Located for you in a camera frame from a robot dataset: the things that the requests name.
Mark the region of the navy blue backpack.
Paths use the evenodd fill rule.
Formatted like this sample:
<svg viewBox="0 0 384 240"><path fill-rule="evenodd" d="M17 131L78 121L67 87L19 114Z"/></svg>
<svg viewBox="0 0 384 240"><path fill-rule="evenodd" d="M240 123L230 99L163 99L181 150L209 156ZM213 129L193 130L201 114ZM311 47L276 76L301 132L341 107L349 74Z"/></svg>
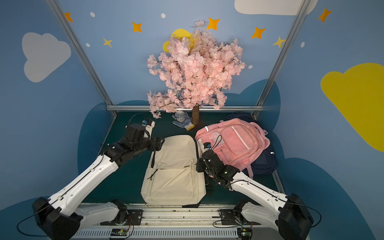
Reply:
<svg viewBox="0 0 384 240"><path fill-rule="evenodd" d="M232 119L240 119L248 123L259 124L250 113L232 113L226 117L226 121ZM276 160L275 150L270 144L261 155L251 163L251 170L253 175L269 175L272 174L278 167Z"/></svg>

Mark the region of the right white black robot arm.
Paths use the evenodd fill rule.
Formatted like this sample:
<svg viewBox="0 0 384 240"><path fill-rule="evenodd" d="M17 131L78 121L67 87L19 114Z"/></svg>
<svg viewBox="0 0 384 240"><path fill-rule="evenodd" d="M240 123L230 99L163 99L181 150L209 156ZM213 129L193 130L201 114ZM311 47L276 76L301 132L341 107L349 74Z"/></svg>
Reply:
<svg viewBox="0 0 384 240"><path fill-rule="evenodd" d="M236 208L247 222L259 223L276 230L285 240L307 240L314 218L304 201L296 194L287 196L254 181L239 169L224 165L212 150L203 153L197 161L197 171L204 172L220 186L239 192L251 202Z"/></svg>

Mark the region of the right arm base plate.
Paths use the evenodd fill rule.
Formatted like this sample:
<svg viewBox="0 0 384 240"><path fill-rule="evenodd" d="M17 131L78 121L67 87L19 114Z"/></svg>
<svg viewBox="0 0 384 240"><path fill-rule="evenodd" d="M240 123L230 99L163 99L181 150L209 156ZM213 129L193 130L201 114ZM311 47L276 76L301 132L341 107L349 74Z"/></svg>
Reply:
<svg viewBox="0 0 384 240"><path fill-rule="evenodd" d="M219 209L220 223L224 226L229 225L260 225L257 222L247 221L239 211L232 209Z"/></svg>

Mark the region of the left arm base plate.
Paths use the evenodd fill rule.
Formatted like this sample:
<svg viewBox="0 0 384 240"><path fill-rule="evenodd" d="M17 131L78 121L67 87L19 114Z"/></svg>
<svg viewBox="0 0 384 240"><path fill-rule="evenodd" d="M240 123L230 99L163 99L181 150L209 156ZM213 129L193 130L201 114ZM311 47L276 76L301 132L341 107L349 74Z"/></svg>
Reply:
<svg viewBox="0 0 384 240"><path fill-rule="evenodd" d="M121 217L118 215L115 220L100 223L101 226L139 226L143 219L143 210L127 210Z"/></svg>

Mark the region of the pink backpack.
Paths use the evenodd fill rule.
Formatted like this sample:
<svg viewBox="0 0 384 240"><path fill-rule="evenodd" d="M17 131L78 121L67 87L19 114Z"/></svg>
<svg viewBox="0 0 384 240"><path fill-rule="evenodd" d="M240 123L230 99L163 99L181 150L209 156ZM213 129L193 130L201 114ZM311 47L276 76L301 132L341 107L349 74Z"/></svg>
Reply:
<svg viewBox="0 0 384 240"><path fill-rule="evenodd" d="M210 143L224 165L246 169L252 178L251 164L270 146L267 134L258 124L235 118L198 130L195 139Z"/></svg>

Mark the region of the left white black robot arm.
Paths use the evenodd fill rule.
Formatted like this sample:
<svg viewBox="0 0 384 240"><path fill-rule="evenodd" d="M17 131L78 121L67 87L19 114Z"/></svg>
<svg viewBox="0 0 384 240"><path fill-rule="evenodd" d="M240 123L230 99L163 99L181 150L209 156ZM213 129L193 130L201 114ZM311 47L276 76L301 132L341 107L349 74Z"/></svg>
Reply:
<svg viewBox="0 0 384 240"><path fill-rule="evenodd" d="M79 230L103 222L128 221L125 204L114 200L103 205L79 209L82 201L109 175L144 151L159 151L164 139L152 137L155 122L126 126L126 134L108 145L95 161L62 190L48 199L33 203L37 225L52 240L69 240Z"/></svg>

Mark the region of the cream white bag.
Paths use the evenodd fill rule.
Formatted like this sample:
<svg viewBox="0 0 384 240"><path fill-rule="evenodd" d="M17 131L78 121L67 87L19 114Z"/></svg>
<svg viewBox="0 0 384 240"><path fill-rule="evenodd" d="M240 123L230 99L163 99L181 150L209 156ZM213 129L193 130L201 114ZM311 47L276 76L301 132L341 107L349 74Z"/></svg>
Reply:
<svg viewBox="0 0 384 240"><path fill-rule="evenodd" d="M152 153L141 195L151 206L197 205L206 195L205 174L197 171L200 148L189 135L165 138Z"/></svg>

